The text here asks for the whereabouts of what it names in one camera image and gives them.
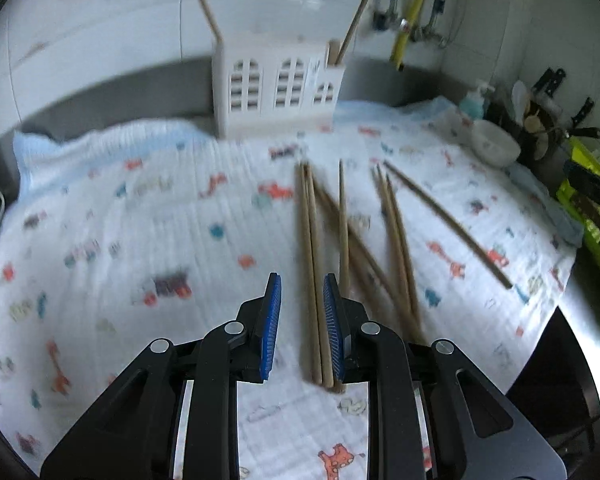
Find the white printed cloth mat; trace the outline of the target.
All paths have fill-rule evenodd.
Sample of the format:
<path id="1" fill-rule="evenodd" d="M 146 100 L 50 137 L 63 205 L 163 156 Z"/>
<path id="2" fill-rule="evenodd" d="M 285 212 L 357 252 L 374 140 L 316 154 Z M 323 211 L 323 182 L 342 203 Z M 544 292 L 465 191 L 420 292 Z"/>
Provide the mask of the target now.
<path id="1" fill-rule="evenodd" d="M 152 340 L 198 339 L 283 281 L 272 377 L 239 389 L 245 479 L 362 479 L 364 386 L 342 396 L 306 368 L 297 165 L 330 194 L 344 163 L 351 226 L 387 274 L 372 169 L 387 159 L 470 233 L 506 289 L 406 188 L 396 189 L 422 331 L 449 338 L 498 388 L 521 372 L 576 258 L 543 207 L 471 151 L 448 100 L 404 110 L 353 102 L 332 126 L 221 142 L 184 120 L 78 140 L 16 133 L 18 200 L 0 231 L 0 430 L 32 469 Z"/>

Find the white ceramic bowl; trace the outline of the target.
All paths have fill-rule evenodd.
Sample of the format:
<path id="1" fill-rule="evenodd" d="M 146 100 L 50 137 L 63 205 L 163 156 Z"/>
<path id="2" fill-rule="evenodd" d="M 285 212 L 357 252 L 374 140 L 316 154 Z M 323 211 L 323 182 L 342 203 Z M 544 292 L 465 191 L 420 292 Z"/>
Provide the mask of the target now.
<path id="1" fill-rule="evenodd" d="M 478 159 L 493 168 L 510 166 L 521 153 L 520 145 L 508 132 L 487 120 L 475 120 L 469 136 L 471 148 Z"/>

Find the teal soap dispenser bottle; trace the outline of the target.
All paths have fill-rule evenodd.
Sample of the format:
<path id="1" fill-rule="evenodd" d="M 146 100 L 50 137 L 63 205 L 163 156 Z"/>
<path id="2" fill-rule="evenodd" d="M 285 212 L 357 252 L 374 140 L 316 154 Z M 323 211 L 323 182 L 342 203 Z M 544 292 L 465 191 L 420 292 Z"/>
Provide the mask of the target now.
<path id="1" fill-rule="evenodd" d="M 494 90 L 488 82 L 477 79 L 475 88 L 465 94 L 458 109 L 471 120 L 483 118 L 486 97 Z"/>

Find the dark wooden chopstick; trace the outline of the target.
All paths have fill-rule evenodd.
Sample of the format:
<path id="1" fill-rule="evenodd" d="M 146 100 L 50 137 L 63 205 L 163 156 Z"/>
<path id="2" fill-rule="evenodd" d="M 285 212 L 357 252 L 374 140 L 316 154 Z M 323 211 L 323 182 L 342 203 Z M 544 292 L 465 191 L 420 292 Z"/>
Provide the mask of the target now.
<path id="1" fill-rule="evenodd" d="M 356 30 L 358 29 L 358 24 L 360 24 L 362 15 L 363 15 L 369 1 L 370 0 L 360 0 L 360 3 L 358 4 L 358 7 L 355 10 L 355 14 L 353 15 L 353 18 L 350 21 L 350 25 L 346 31 L 346 34 L 344 35 L 344 38 L 341 41 L 340 48 L 339 48 L 336 58 L 335 58 L 335 63 L 334 63 L 335 66 L 338 66 L 342 63 L 344 56 L 347 53 L 348 47 L 350 46 L 350 43 L 352 41 L 352 38 L 353 38 Z"/>

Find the white house-shaped utensil holder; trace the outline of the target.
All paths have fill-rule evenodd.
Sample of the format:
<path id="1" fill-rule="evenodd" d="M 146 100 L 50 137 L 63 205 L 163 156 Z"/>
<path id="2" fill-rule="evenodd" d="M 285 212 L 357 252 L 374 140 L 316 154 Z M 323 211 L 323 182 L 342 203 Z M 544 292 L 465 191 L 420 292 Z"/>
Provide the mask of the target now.
<path id="1" fill-rule="evenodd" d="M 215 128 L 223 140 L 282 136 L 332 125 L 346 66 L 315 41 L 243 34 L 214 46 Z"/>

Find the light blue towel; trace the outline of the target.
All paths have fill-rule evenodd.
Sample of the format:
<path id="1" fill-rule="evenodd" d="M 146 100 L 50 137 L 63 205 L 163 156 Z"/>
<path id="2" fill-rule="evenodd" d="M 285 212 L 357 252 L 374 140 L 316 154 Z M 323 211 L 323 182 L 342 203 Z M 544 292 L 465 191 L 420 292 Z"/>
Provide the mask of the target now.
<path id="1" fill-rule="evenodd" d="M 584 235 L 582 224 L 573 219 L 567 209 L 550 196 L 548 188 L 527 167 L 514 162 L 505 167 L 504 172 L 514 185 L 539 202 L 547 218 L 554 224 L 557 233 L 567 244 L 575 248 L 582 246 Z"/>

